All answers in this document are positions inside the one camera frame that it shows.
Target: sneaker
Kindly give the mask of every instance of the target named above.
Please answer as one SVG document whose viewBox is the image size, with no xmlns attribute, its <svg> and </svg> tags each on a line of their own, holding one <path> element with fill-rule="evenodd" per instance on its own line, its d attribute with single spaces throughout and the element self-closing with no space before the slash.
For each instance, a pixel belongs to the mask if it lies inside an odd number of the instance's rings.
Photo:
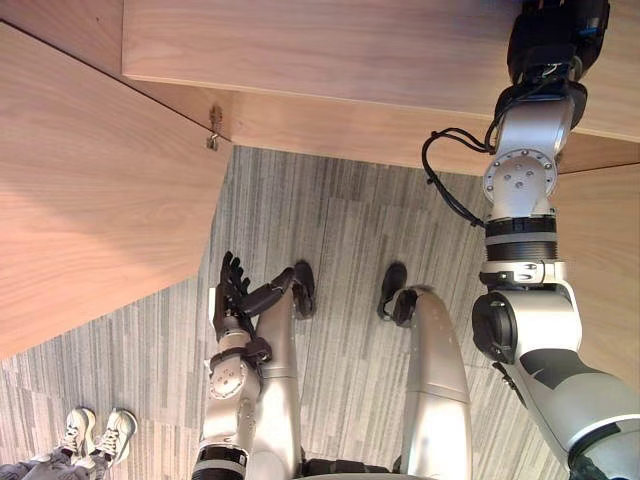
<svg viewBox="0 0 640 480">
<path fill-rule="evenodd" d="M 67 430 L 60 440 L 63 453 L 71 458 L 71 463 L 89 455 L 94 450 L 93 427 L 95 414 L 88 408 L 74 408 L 67 415 Z"/>
<path fill-rule="evenodd" d="M 129 456 L 129 443 L 137 429 L 138 422 L 131 412 L 114 408 L 93 454 L 101 455 L 109 468 L 117 465 Z"/>
</svg>

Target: wooden panel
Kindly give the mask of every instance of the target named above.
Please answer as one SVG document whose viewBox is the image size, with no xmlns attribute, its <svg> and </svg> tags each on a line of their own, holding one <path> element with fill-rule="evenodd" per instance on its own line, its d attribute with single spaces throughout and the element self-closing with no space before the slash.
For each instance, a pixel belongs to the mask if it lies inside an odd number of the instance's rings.
<svg viewBox="0 0 640 480">
<path fill-rule="evenodd" d="M 564 175 L 560 255 L 582 317 L 580 353 L 640 389 L 640 165 Z"/>
<path fill-rule="evenodd" d="M 0 18 L 34 37 L 117 77 L 138 91 L 209 128 L 209 110 L 221 109 L 227 135 L 231 92 L 136 82 L 120 75 L 123 0 L 0 0 Z"/>
<path fill-rule="evenodd" d="M 195 273 L 231 147 L 0 23 L 0 358 Z"/>
<path fill-rule="evenodd" d="M 421 167 L 420 148 L 431 130 L 465 128 L 482 137 L 484 118 L 438 110 L 339 100 L 237 92 L 231 136 L 241 145 Z M 488 157 L 452 141 L 430 150 L 440 171 L 482 175 Z M 640 145 L 573 133 L 561 172 L 640 162 Z"/>
<path fill-rule="evenodd" d="M 640 141 L 636 0 L 614 2 L 583 131 Z M 492 114 L 519 2 L 127 0 L 135 79 Z"/>
</svg>

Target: metal bracket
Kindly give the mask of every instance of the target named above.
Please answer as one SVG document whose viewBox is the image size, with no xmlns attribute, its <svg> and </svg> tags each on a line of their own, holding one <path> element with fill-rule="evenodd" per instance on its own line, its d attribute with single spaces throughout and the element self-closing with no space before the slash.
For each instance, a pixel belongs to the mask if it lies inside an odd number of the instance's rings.
<svg viewBox="0 0 640 480">
<path fill-rule="evenodd" d="M 209 111 L 209 120 L 211 122 L 211 135 L 207 137 L 207 148 L 217 152 L 219 147 L 218 139 L 224 139 L 224 137 L 220 135 L 220 124 L 222 123 L 222 110 L 220 107 L 216 105 L 211 107 L 211 110 Z"/>
</svg>

